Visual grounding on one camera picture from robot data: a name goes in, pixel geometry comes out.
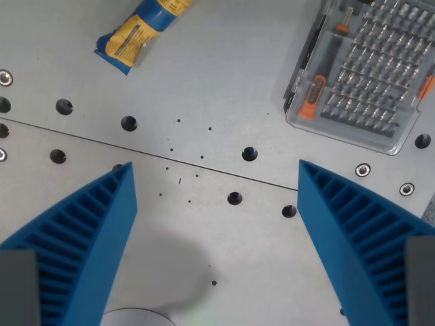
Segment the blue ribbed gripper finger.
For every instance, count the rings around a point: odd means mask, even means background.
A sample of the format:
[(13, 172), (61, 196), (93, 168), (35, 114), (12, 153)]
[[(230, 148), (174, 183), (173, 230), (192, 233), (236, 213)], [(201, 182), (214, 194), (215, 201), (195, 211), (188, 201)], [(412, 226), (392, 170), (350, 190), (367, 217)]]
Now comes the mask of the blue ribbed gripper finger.
[(132, 163), (68, 195), (1, 243), (37, 256), (42, 325), (101, 322), (135, 217)]
[(434, 227), (305, 160), (297, 209), (350, 325), (434, 324)]

